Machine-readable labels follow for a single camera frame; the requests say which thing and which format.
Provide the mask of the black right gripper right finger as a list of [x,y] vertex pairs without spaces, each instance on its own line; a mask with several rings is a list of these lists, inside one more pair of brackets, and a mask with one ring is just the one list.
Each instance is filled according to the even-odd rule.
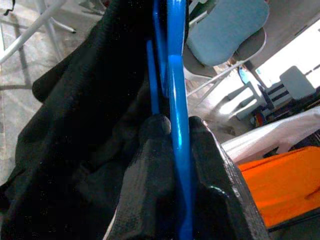
[[190,148],[196,172],[196,240],[268,240],[270,235],[240,169],[207,123],[189,118]]

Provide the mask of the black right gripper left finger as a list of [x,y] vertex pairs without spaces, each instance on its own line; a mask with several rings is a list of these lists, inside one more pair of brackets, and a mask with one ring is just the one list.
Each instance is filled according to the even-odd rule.
[[170,133],[170,120],[162,114],[141,125],[139,147],[124,173],[105,240],[174,238],[176,181]]

